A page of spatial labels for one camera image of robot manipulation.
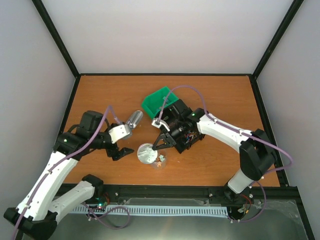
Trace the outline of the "silver jar lid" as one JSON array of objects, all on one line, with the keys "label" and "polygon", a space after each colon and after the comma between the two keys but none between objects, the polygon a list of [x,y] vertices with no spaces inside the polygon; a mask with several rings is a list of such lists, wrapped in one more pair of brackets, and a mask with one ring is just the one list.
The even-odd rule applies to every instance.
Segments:
[{"label": "silver jar lid", "polygon": [[153,150],[151,143],[142,144],[137,150],[137,158],[143,164],[152,164],[158,157],[158,151]]}]

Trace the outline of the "clear plastic jar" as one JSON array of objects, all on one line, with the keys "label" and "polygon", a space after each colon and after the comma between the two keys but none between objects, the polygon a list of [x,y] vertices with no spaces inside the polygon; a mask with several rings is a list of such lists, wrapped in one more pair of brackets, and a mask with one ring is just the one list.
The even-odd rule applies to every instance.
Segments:
[{"label": "clear plastic jar", "polygon": [[156,169],[161,170],[163,169],[167,164],[167,152],[164,149],[160,149],[157,151],[157,157],[154,162],[152,162],[150,165]]}]

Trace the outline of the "black popsicle candy bin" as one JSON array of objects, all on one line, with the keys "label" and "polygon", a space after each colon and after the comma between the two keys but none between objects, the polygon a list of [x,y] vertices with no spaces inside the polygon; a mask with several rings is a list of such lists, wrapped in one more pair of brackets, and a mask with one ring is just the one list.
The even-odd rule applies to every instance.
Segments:
[{"label": "black popsicle candy bin", "polygon": [[[192,112],[193,110],[188,107],[181,99],[179,99],[164,108],[161,120],[165,121],[168,124],[170,130],[172,130],[174,127],[180,126],[187,126],[191,130],[194,127],[192,121],[189,119],[189,115]],[[160,114],[158,114],[155,118],[160,119]]]}]

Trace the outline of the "metal scoop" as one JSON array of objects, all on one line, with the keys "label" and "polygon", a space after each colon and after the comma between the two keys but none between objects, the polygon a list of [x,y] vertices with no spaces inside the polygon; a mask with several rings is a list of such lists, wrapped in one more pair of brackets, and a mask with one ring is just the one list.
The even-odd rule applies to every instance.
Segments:
[{"label": "metal scoop", "polygon": [[136,110],[132,113],[132,115],[126,121],[126,125],[132,131],[134,130],[140,123],[143,118],[143,112],[141,110]]}]

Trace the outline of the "green candy bin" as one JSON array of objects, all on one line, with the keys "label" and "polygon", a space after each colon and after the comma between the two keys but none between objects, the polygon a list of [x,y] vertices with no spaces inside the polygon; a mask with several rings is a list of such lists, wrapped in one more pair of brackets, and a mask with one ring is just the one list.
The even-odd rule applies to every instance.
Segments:
[{"label": "green candy bin", "polygon": [[[164,86],[144,98],[141,107],[151,119],[155,118],[160,113],[163,102],[170,91],[171,90],[167,86]],[[172,92],[165,101],[165,107],[178,100],[179,98]]]}]

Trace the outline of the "black lollipop candy bin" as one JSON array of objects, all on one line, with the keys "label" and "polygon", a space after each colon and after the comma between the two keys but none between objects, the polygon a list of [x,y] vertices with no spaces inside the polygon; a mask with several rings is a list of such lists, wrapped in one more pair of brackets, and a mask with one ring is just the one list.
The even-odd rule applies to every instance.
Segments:
[{"label": "black lollipop candy bin", "polygon": [[204,137],[205,135],[198,131],[189,130],[175,140],[176,145],[174,148],[181,154],[185,150],[189,150],[196,142],[202,141]]}]

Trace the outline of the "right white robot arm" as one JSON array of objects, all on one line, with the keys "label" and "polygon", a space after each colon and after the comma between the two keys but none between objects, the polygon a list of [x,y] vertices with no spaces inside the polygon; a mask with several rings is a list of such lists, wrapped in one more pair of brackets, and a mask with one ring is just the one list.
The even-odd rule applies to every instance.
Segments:
[{"label": "right white robot arm", "polygon": [[275,151],[267,134],[261,129],[241,129],[221,121],[202,108],[195,111],[187,108],[180,113],[169,107],[166,112],[169,114],[166,120],[155,117],[151,122],[152,126],[161,130],[153,150],[176,147],[178,143],[189,147],[190,143],[183,140],[183,137],[194,133],[198,140],[210,136],[239,153],[240,168],[224,185],[222,193],[230,203],[234,203],[247,187],[260,180],[275,163]]}]

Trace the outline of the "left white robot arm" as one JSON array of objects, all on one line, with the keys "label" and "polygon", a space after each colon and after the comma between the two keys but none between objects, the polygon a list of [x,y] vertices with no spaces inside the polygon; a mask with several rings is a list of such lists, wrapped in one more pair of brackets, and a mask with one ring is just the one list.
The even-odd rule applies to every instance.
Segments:
[{"label": "left white robot arm", "polygon": [[117,141],[129,138],[137,125],[129,120],[109,124],[107,113],[112,111],[111,106],[103,114],[88,110],[79,124],[57,138],[49,161],[33,188],[17,207],[8,208],[3,215],[14,225],[13,239],[22,231],[35,240],[47,240],[75,207],[90,199],[96,202],[103,198],[104,182],[92,174],[84,176],[67,193],[57,199],[54,197],[81,158],[94,150],[105,150],[113,161],[134,152],[131,148],[119,148]]}]

